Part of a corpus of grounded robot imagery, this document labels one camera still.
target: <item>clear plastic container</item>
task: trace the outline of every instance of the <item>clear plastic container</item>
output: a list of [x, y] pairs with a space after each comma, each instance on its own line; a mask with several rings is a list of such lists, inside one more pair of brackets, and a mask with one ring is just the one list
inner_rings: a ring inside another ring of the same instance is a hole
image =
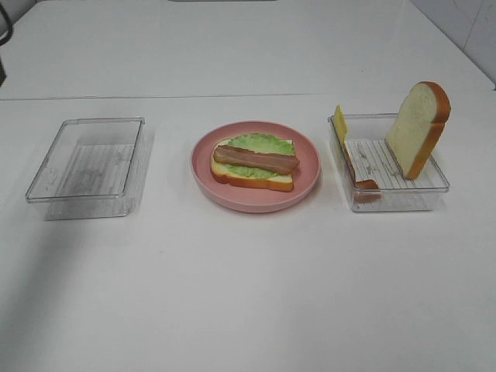
[[143, 125], [143, 118], [65, 121], [26, 201], [46, 220], [127, 215], [140, 203], [148, 168]]
[[[450, 184], [431, 156], [421, 174], [413, 181], [402, 176], [384, 138], [397, 114], [345, 115], [348, 126], [346, 147], [356, 171], [350, 169], [334, 127], [329, 118], [331, 150], [350, 207], [355, 212], [393, 212], [433, 210]], [[372, 179], [379, 189], [358, 188], [355, 181]]]

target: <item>open-faced sandwich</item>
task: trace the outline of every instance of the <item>open-faced sandwich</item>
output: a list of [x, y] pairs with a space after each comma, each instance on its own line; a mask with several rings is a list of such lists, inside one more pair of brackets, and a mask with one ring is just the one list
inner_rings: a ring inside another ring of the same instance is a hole
[[291, 191], [293, 172], [300, 163], [294, 148], [290, 139], [272, 134], [242, 134], [217, 143], [210, 169], [223, 184]]

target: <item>wall tile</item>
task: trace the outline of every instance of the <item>wall tile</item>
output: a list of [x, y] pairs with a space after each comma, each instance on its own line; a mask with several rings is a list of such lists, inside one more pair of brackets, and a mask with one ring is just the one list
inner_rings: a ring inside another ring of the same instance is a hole
[[496, 82], [496, 0], [484, 0], [465, 53]]
[[483, 0], [411, 1], [460, 49], [463, 49]]

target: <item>bread slice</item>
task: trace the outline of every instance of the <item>bread slice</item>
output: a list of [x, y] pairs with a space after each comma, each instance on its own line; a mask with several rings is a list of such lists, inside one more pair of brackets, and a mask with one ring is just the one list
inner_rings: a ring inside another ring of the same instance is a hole
[[421, 81], [411, 89], [401, 104], [396, 123], [386, 135], [386, 144], [404, 178], [418, 177], [444, 130], [450, 111], [450, 100], [437, 83]]
[[[217, 143], [217, 146], [226, 145], [231, 139], [224, 139]], [[277, 174], [271, 178], [259, 179], [254, 176], [244, 177], [239, 174], [233, 173], [227, 164], [218, 163], [212, 157], [210, 160], [210, 170], [214, 179], [222, 184], [231, 184], [241, 188], [268, 188], [276, 191], [291, 191], [294, 187], [293, 177], [291, 174], [282, 175]]]

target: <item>bacon strip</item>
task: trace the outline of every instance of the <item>bacon strip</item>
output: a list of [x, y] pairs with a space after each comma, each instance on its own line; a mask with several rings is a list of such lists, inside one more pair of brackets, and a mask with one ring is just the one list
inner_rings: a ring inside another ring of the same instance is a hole
[[280, 153], [256, 153], [230, 145], [217, 146], [214, 160], [218, 163], [256, 167], [279, 174], [290, 174], [300, 160], [294, 155]]

